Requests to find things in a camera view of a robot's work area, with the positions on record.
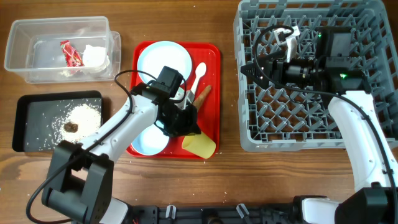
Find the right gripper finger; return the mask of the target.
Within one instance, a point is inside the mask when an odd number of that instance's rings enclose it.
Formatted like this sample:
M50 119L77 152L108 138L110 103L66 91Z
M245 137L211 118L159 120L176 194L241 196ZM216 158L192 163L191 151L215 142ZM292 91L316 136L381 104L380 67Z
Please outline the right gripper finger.
M285 51L279 50L269 55L265 55L264 57L261 58L261 60L277 60L279 58L283 58L284 56L285 56Z
M267 79L261 73L262 70L259 70L253 63L241 66L240 72L252 80L257 86L267 88Z

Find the yellow plastic cup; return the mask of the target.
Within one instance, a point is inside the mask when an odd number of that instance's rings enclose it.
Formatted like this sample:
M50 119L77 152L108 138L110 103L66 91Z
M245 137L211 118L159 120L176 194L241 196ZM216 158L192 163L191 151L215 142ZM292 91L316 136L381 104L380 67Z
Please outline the yellow plastic cup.
M192 136L185 136L182 149L203 159L209 159L216 151L216 143L204 132Z

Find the brown carrot-like food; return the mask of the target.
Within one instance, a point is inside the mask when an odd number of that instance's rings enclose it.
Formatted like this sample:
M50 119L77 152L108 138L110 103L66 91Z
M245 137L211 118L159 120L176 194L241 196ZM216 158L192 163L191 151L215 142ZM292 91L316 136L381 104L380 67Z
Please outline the brown carrot-like food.
M195 99L192 105L199 111L202 105L204 104L207 96L209 95L212 89L211 85L206 86L206 88L199 94L199 96Z

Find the small light blue bowl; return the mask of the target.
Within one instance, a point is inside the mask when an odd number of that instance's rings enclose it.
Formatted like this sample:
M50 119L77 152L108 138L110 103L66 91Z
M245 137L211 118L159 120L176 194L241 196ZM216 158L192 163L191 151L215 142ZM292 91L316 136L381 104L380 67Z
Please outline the small light blue bowl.
M143 156L154 156L162 152L169 143L166 136L156 125L151 125L131 143L132 148Z

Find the white rice pile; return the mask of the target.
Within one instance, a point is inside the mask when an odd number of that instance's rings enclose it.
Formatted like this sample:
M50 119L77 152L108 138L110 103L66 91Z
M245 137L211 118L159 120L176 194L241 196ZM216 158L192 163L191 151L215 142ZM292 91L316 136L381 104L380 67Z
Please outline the white rice pile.
M97 106L92 106L87 103L67 103L61 106L58 112L60 115L55 115L50 124L49 134L44 134L41 150L53 149L61 141L68 141L77 143L81 139L93 134L101 126L101 113ZM68 133L63 126L67 122L78 124L78 131L76 133Z

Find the white tissue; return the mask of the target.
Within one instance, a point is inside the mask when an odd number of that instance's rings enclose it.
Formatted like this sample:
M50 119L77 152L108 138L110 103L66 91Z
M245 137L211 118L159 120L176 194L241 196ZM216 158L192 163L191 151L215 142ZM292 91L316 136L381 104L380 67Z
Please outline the white tissue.
M105 70L110 64L108 52L105 47L86 45L83 51L83 64L86 73L94 74Z

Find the brown food chunk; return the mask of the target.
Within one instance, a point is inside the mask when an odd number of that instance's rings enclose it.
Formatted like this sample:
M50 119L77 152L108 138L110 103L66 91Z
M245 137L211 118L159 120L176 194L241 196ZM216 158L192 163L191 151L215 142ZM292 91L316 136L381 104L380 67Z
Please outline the brown food chunk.
M63 128L68 133L76 133L78 131L78 124L73 122L67 122L64 124Z

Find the red snack wrapper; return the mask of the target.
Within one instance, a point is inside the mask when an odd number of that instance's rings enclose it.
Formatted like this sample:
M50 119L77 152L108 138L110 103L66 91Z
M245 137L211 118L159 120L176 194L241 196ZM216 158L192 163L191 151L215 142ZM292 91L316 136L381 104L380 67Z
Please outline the red snack wrapper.
M71 46L69 40L60 43L61 50L65 56L67 67L83 67L84 63L79 52Z

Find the mint green bowl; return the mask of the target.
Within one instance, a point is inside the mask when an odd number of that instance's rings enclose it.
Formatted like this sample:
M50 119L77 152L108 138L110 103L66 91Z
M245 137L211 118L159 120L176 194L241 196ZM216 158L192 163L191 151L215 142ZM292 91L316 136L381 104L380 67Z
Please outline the mint green bowl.
M178 106L181 110L185 109L185 96L184 96L185 90L183 88L179 88L175 94L175 96L172 98L173 100L178 101L178 103L175 103L176 106Z

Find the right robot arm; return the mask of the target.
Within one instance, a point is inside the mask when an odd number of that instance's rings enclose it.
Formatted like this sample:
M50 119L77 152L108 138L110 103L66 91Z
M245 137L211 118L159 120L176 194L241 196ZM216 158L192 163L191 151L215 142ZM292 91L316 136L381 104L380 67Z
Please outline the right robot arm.
M260 56L262 37L252 46L253 61L241 72L262 88L320 95L336 123L354 176L354 194L343 202L324 196L296 196L290 219L307 223L396 223L397 161L377 119L365 74L350 67L351 31L321 27L314 60L292 59L283 51Z

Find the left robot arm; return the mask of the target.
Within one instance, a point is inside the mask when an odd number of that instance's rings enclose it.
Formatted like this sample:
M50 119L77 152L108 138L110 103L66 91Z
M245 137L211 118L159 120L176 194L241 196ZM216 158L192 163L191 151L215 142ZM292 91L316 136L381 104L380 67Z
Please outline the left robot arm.
M60 142L38 188L42 204L65 215L65 222L133 223L132 207L112 196L114 165L149 126L171 138L200 134L197 109L181 109L174 98L183 83L177 70L163 67L157 78L127 91L124 106L93 134Z

